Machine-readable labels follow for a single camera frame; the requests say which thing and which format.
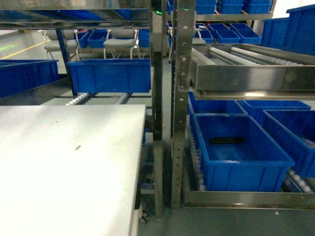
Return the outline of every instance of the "blue plastic bin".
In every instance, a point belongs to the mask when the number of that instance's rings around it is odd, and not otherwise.
[[[207,5],[215,5],[217,0],[196,0],[196,5],[207,6]]]
[[[197,15],[210,15],[214,14],[216,5],[196,5]]]
[[[131,18],[131,9],[119,9],[115,10],[118,14],[120,14],[124,19],[130,20]]]
[[[251,29],[238,29],[235,31],[240,36],[240,43],[260,44],[261,37]]]
[[[91,59],[68,62],[75,92],[149,92],[149,59]]]
[[[315,177],[315,111],[265,111],[265,130],[295,161],[301,177]]]
[[[0,60],[0,97],[59,79],[57,60]]]
[[[87,32],[78,32],[79,44],[81,48],[86,48],[88,45],[88,39],[92,33],[92,30]]]
[[[218,30],[228,30],[229,28],[225,24],[208,24],[208,29],[212,36],[216,38]]]
[[[249,27],[248,25],[244,24],[244,23],[231,23],[230,24],[230,29],[233,31],[237,31],[237,30],[252,30],[251,27]]]
[[[194,122],[206,190],[280,190],[285,173],[294,161],[253,118],[195,115]],[[239,144],[210,144],[215,137],[244,140]]]
[[[139,47],[150,47],[150,31],[148,29],[141,29],[139,32]]]
[[[189,92],[189,112],[192,114],[242,114],[247,112],[237,101],[229,100],[196,100]]]
[[[243,3],[235,5],[235,4],[226,4],[218,1],[217,10],[221,14],[240,14],[242,11]]]
[[[288,23],[289,18],[264,20],[261,45],[269,48],[283,49]]]
[[[218,43],[240,43],[240,37],[232,30],[217,31],[216,40]]]
[[[252,4],[244,1],[243,10],[248,14],[267,14],[271,4]]]
[[[203,40],[206,41],[206,43],[213,43],[213,37],[208,30],[200,30],[200,34]]]
[[[284,50],[315,55],[315,4],[287,11],[290,13]]]
[[[252,116],[260,125],[263,125],[265,115],[263,110],[304,110],[308,111],[311,107],[300,101],[238,101],[239,104]]]
[[[247,0],[251,4],[270,4],[271,0]]]
[[[167,0],[167,10],[168,14],[170,15],[173,10],[173,0]]]
[[[220,0],[223,4],[243,5],[244,0]]]
[[[90,48],[104,48],[104,42],[106,41],[107,30],[96,29],[93,31],[88,39]]]

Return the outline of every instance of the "white table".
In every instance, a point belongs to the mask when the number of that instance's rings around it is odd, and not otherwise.
[[[145,105],[0,114],[0,236],[130,234]]]

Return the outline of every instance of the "gray chair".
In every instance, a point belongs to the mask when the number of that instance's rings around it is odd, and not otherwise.
[[[52,52],[59,52],[61,50],[59,41],[57,38],[57,33],[55,30],[45,30],[43,31],[43,33],[44,33],[44,40],[45,40],[44,49],[46,49],[47,51],[47,58],[48,58],[48,54],[50,54],[51,58],[54,59]],[[75,50],[77,59],[80,60],[79,50],[81,52],[82,57],[83,57],[83,53],[79,44],[78,30],[71,30],[71,29],[62,30],[62,34],[63,34],[63,39],[64,39],[64,45],[66,49],[68,50],[68,52],[70,52],[71,50]]]
[[[192,44],[193,45],[205,45],[205,44],[207,44],[207,42],[202,39],[200,30],[206,29],[206,27],[205,26],[198,26],[198,28],[196,28],[196,17],[197,17],[197,12],[195,11],[195,16],[194,16],[194,28],[195,28],[195,30],[193,31],[193,35],[192,35]],[[173,11],[171,12],[171,22],[173,25]],[[168,62],[171,63],[172,62],[172,47],[173,47],[173,27],[168,27],[168,33],[172,37],[171,47],[170,47],[169,56],[168,56]]]
[[[104,58],[106,59],[106,49],[110,50],[113,58],[116,57],[117,49],[130,48],[130,58],[132,59],[132,50],[137,49],[139,58],[139,30],[137,29],[109,29],[104,42]]]

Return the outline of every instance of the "white roller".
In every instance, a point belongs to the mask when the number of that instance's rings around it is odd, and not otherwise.
[[[217,54],[219,54],[221,56],[224,56],[225,58],[231,59],[231,60],[233,60],[233,61],[235,61],[237,63],[240,63],[242,65],[259,65],[257,63],[254,63],[254,62],[250,61],[250,60],[246,60],[244,58],[240,58],[238,56],[232,55],[230,53],[227,53],[225,51],[219,50],[217,48],[210,48],[210,51],[212,51],[214,53],[217,53]]]
[[[298,64],[298,63],[291,62],[291,61],[288,61],[288,60],[282,60],[282,59],[266,56],[266,55],[263,55],[263,54],[260,54],[260,53],[254,53],[254,52],[247,51],[247,50],[244,50],[244,49],[235,48],[235,47],[232,47],[231,51],[242,53],[242,54],[245,54],[245,55],[248,55],[248,56],[252,56],[252,57],[256,57],[258,59],[267,60],[267,61],[270,61],[270,62],[273,62],[273,63],[277,63],[277,64],[280,64],[280,65],[302,65],[302,64]]]

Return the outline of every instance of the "warehouse floor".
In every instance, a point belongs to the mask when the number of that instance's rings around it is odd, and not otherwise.
[[[23,33],[0,40],[0,58],[3,59],[47,59],[43,36],[37,31]],[[65,73],[61,53],[53,53],[58,59],[59,73]],[[170,117],[171,117],[171,66],[163,62],[163,120],[165,162],[170,163]],[[44,105],[64,105],[69,98],[55,98]],[[95,98],[87,105],[113,104],[116,99]],[[315,108],[315,102],[307,102]],[[150,98],[132,98],[128,104],[146,104],[151,106]],[[147,134],[148,143],[152,136]],[[164,165],[165,172],[170,173],[171,165]],[[169,189],[170,179],[165,182]],[[170,199],[170,191],[165,198]],[[146,210],[154,214],[152,196],[143,198]],[[315,211],[292,210],[257,210],[257,209],[209,209],[184,208],[171,211],[165,208],[160,219],[151,217],[150,221],[139,225],[140,236],[313,236],[315,235]]]

